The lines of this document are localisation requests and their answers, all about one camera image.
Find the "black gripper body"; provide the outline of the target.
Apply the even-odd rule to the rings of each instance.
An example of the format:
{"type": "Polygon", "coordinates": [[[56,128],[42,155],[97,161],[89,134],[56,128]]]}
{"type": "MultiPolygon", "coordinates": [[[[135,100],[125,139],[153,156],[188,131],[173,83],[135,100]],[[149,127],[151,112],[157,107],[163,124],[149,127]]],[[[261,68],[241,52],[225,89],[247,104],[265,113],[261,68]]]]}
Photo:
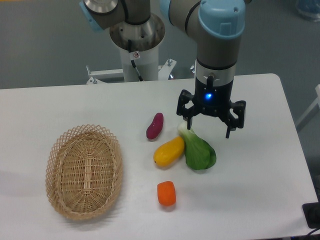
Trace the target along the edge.
{"type": "Polygon", "coordinates": [[[209,86],[195,78],[195,91],[193,96],[194,111],[211,117],[226,118],[230,112],[230,98],[233,80],[228,84],[214,86],[209,80],[209,86]]]}

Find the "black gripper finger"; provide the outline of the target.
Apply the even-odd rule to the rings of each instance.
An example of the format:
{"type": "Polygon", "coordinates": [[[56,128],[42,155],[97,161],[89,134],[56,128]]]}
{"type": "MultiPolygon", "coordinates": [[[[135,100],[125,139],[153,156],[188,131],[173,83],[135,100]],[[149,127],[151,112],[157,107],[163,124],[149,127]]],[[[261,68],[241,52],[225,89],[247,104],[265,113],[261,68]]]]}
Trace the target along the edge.
{"type": "Polygon", "coordinates": [[[222,106],[219,113],[219,119],[226,124],[227,130],[225,138],[230,137],[230,133],[236,129],[242,129],[245,123],[246,116],[246,105],[245,100],[236,102],[229,101],[222,106]]]}
{"type": "Polygon", "coordinates": [[[200,114],[200,107],[195,95],[183,89],[178,97],[176,114],[183,117],[187,122],[187,129],[190,130],[192,128],[193,117],[200,114]]]}

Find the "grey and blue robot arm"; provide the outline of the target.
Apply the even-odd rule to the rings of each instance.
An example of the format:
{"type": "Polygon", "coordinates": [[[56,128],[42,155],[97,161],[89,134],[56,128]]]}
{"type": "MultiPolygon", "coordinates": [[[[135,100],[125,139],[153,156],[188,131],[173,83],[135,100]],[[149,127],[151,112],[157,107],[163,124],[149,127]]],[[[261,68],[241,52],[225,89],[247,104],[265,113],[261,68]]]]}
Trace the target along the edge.
{"type": "MultiPolygon", "coordinates": [[[[198,114],[219,118],[227,131],[241,129],[246,102],[231,101],[245,0],[162,0],[160,10],[170,24],[196,42],[195,90],[183,90],[176,113],[187,126],[198,114]]],[[[165,36],[161,18],[148,0],[82,0],[79,6],[91,28],[109,30],[121,54],[126,82],[159,79],[158,47],[165,36]]]]}

